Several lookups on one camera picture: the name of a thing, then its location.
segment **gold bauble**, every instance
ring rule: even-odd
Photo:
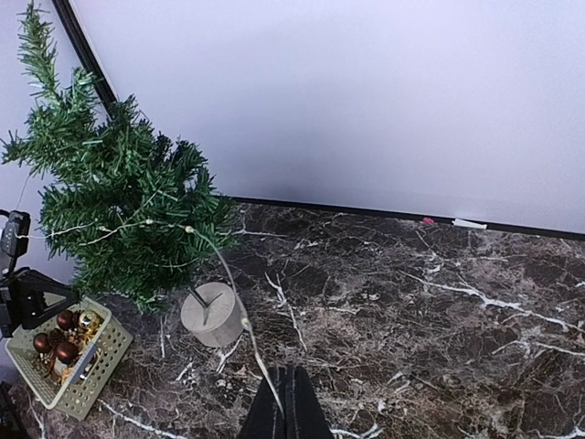
[[[88,334],[95,334],[101,325],[101,317],[93,311],[84,311],[80,315],[80,329]]]

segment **green plastic basket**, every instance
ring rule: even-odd
[[[95,347],[101,350],[101,354],[85,374],[84,380],[77,380],[77,383],[73,384],[74,377],[79,376],[80,372],[86,369],[92,356],[79,359],[70,378],[62,386],[49,377],[45,378],[45,373],[33,364],[37,356],[33,348],[33,337],[39,332],[49,332],[57,327],[54,318],[34,330],[19,327],[14,332],[14,336],[7,340],[5,348],[28,386],[47,409],[56,409],[82,421],[98,399],[108,378],[132,343],[133,337],[118,320],[112,317],[112,312],[108,308],[89,298],[83,298],[79,304],[69,309],[71,311],[91,310],[103,319],[100,329],[92,340]]]

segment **green pine needles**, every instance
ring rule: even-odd
[[[20,60],[37,88],[36,105],[27,137],[4,142],[4,162],[54,177],[41,193],[40,224],[51,256],[78,261],[81,292],[124,294],[141,310],[155,309],[164,291],[188,284],[193,267],[212,254],[197,233],[217,247],[231,240],[230,201],[215,194],[197,146],[154,134],[134,97],[115,103],[98,124],[95,78],[77,68],[61,87],[51,24],[32,3],[24,16]]]

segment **dark marble surface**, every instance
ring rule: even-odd
[[[585,245],[396,219],[243,206],[228,254],[269,365],[301,364],[332,428],[384,438],[585,437]],[[286,307],[280,281],[303,342]],[[219,264],[196,279],[226,282]],[[135,340],[85,422],[12,390],[32,437],[229,438],[260,382],[179,319],[109,299]]]

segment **gray cylindrical base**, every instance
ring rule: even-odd
[[[190,294],[181,309],[183,326],[211,348],[223,348],[236,341],[243,327],[234,291],[226,284],[212,282],[199,286],[197,292],[206,302],[211,303],[207,321],[203,306]]]

